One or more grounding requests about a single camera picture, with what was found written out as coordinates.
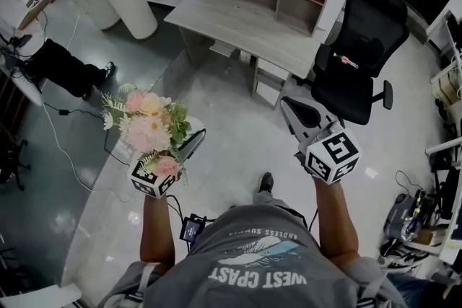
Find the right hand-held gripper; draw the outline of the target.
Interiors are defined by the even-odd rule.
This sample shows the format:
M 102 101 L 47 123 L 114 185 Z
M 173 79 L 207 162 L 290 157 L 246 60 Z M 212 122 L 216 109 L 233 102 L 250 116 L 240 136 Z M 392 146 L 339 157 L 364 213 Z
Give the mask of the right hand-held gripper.
M 362 149 L 353 133 L 344 128 L 342 118 L 309 97 L 283 97 L 280 105 L 291 134 L 301 141 L 295 157 L 309 174 L 332 185 L 354 171 Z M 307 138 L 307 127 L 321 127 L 325 120 L 329 124 L 314 138 Z

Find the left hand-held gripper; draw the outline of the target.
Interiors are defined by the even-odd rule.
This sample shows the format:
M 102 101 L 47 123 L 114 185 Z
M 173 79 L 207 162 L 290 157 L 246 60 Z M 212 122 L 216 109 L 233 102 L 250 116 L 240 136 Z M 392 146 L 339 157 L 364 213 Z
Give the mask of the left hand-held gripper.
M 206 129 L 188 133 L 178 147 L 180 161 L 189 159 L 205 139 Z M 128 169 L 128 179 L 134 188 L 153 198 L 161 198 L 181 177 L 180 162 L 170 155 L 158 158 L 133 159 Z

